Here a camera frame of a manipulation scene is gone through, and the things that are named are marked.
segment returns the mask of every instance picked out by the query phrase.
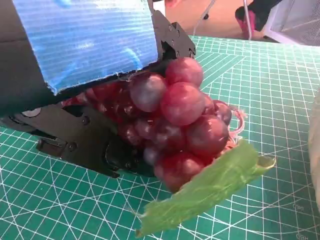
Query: grape cluster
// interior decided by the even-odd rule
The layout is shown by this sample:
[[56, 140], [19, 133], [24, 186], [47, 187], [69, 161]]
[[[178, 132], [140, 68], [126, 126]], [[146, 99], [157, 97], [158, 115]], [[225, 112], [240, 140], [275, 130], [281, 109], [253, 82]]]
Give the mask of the grape cluster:
[[[128, 81], [105, 83], [62, 102], [89, 105], [118, 125], [118, 134], [143, 150], [154, 174], [175, 193], [203, 168], [233, 148], [244, 128], [244, 114], [201, 92], [202, 67], [192, 58], [178, 58], [165, 78], [140, 72]], [[229, 131], [232, 114], [239, 119]]]

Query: blue grip pad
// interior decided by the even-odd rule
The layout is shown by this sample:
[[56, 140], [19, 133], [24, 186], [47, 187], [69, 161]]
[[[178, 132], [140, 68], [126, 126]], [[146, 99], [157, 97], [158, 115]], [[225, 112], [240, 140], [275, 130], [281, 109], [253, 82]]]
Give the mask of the blue grip pad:
[[44, 81], [63, 89], [158, 58], [147, 0], [13, 0]]

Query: cutting mat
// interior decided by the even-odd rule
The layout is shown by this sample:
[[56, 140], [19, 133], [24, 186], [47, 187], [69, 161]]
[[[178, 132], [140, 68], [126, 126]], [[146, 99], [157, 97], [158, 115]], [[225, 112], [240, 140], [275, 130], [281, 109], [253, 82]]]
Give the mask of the cutting mat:
[[[241, 137], [277, 165], [163, 240], [319, 240], [320, 215], [308, 157], [310, 109], [320, 49], [192, 37], [202, 90], [248, 115]], [[36, 138], [0, 129], [0, 239], [131, 240], [142, 212], [170, 193], [155, 179], [118, 179], [37, 152]]]

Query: red grape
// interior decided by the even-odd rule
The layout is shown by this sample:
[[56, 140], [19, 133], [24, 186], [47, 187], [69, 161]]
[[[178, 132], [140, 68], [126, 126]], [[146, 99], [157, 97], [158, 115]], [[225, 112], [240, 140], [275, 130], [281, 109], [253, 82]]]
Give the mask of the red grape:
[[81, 105], [88, 106], [88, 105], [91, 104], [91, 102], [89, 101], [89, 99], [87, 98], [87, 96], [86, 96], [86, 94], [84, 92], [80, 93], [75, 98]]
[[95, 95], [94, 93], [94, 90], [92, 88], [88, 88], [86, 91], [85, 91], [85, 95], [88, 99], [90, 99], [91, 101], [94, 101], [94, 102], [97, 102], [98, 99], [97, 99], [97, 96]]
[[121, 119], [134, 119], [142, 114], [142, 112], [132, 102], [129, 91], [121, 92], [115, 102], [113, 108], [117, 116]]
[[158, 108], [167, 85], [162, 76], [144, 72], [131, 78], [129, 89], [133, 103], [142, 111], [151, 113]]
[[153, 143], [160, 149], [167, 151], [180, 151], [186, 144], [183, 131], [165, 119], [157, 121], [152, 137]]
[[227, 126], [230, 124], [232, 112], [229, 106], [220, 100], [213, 100], [215, 105], [215, 114], [219, 119], [221, 119]]
[[150, 116], [153, 118], [162, 118], [162, 111], [161, 111], [161, 107], [159, 106], [155, 111], [150, 113]]
[[138, 135], [135, 127], [132, 124], [119, 126], [118, 134], [133, 146], [140, 146], [143, 143], [142, 137]]
[[173, 125], [186, 126], [197, 120], [205, 109], [205, 97], [193, 84], [177, 82], [161, 101], [164, 117]]
[[203, 162], [188, 152], [167, 156], [154, 166], [154, 174], [164, 182], [168, 189], [176, 193], [205, 167]]
[[153, 137], [154, 126], [156, 124], [155, 120], [156, 119], [153, 117], [139, 118], [135, 121], [135, 130], [142, 138], [151, 140]]
[[122, 82], [107, 82], [93, 87], [93, 92], [99, 102], [114, 100], [122, 88]]
[[78, 105], [79, 102], [75, 97], [73, 97], [73, 98], [69, 98], [67, 100], [62, 101], [61, 104], [62, 104], [62, 107], [66, 107], [71, 105]]
[[154, 166], [162, 157], [160, 150], [153, 144], [149, 144], [143, 151], [143, 159], [146, 163]]
[[204, 72], [196, 60], [190, 57], [182, 57], [169, 63], [165, 71], [165, 79], [170, 85], [184, 82], [199, 87], [204, 79]]
[[215, 155], [215, 156], [210, 156], [210, 157], [203, 157], [203, 156], [202, 156], [202, 157], [200, 158], [200, 160], [203, 162], [203, 164], [204, 164], [205, 166], [208, 166], [208, 165], [212, 164], [217, 158], [218, 158], [217, 155]]
[[227, 125], [214, 115], [202, 115], [186, 130], [188, 149], [202, 157], [212, 157], [220, 153], [228, 138]]
[[203, 93], [203, 95], [204, 95], [204, 100], [205, 100], [205, 106], [204, 106], [204, 111], [202, 114], [214, 115], [216, 112], [216, 106], [215, 106], [214, 102], [207, 94]]
[[96, 102], [93, 107], [115, 123], [121, 123], [122, 120], [116, 116], [114, 108], [111, 104]]

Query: artificial leaf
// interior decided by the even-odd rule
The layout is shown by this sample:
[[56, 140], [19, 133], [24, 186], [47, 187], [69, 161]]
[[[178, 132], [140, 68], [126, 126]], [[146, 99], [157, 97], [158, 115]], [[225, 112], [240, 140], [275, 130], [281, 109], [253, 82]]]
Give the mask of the artificial leaf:
[[204, 168], [171, 198], [148, 203], [140, 216], [141, 229], [136, 231], [136, 236], [172, 229], [202, 214], [264, 174], [275, 163], [274, 158], [259, 156], [253, 146], [240, 140], [235, 148]]

